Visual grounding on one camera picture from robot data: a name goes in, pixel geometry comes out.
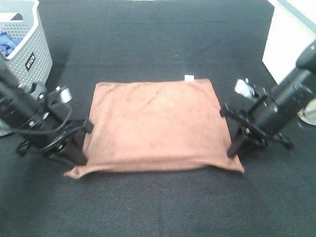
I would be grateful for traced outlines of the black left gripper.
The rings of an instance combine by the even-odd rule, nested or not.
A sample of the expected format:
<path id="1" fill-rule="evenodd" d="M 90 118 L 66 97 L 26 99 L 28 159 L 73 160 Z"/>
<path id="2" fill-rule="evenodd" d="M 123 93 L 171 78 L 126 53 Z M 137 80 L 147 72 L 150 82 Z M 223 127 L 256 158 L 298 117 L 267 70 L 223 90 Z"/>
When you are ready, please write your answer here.
<path id="1" fill-rule="evenodd" d="M 45 157 L 59 156 L 85 166 L 87 158 L 82 152 L 83 139 L 91 133 L 94 124 L 88 119 L 60 120 L 56 116 L 32 116 L 16 125 L 16 133 L 25 140 L 16 151 L 24 156 L 27 153 L 39 153 Z"/>

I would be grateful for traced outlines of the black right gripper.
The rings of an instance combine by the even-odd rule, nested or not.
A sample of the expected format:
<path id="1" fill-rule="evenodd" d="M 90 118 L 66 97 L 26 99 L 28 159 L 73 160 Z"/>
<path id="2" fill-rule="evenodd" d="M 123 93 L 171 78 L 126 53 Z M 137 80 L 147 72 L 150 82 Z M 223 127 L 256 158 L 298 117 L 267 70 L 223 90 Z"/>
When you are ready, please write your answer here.
<path id="1" fill-rule="evenodd" d="M 258 128 L 243 110 L 236 109 L 225 103 L 220 109 L 221 117 L 230 117 L 239 124 L 239 129 L 232 139 L 231 145 L 227 150 L 227 156 L 234 157 L 246 142 L 256 146 L 267 146 L 267 141 L 274 141 L 283 144 L 286 149 L 294 147 L 293 142 L 280 132 L 270 135 Z"/>

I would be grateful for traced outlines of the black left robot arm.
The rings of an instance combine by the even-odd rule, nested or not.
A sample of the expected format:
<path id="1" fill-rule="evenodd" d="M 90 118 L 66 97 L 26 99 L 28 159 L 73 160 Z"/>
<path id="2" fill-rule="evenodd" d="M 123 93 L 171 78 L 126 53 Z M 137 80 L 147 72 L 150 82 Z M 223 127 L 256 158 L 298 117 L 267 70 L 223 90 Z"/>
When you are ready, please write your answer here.
<path id="1" fill-rule="evenodd" d="M 0 118 L 12 132 L 25 140 L 16 151 L 45 157 L 62 157 L 76 165 L 86 165 L 83 140 L 93 131 L 88 119 L 71 119 L 72 107 L 62 102 L 62 87 L 35 99 L 19 86 L 16 76 L 0 60 Z"/>

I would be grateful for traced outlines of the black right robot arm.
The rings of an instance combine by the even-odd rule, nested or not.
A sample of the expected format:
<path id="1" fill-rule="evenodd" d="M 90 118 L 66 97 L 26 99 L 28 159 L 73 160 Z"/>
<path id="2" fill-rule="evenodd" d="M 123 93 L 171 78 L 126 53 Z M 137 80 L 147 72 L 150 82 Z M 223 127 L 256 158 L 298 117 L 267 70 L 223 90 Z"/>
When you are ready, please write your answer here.
<path id="1" fill-rule="evenodd" d="M 310 43 L 296 60 L 294 69 L 270 92 L 262 92 L 248 110 L 224 104 L 220 116 L 230 117 L 239 129 L 227 150 L 229 157 L 239 154 L 247 145 L 266 146 L 268 141 L 291 149 L 294 144 L 281 133 L 300 110 L 316 97 L 316 43 Z"/>

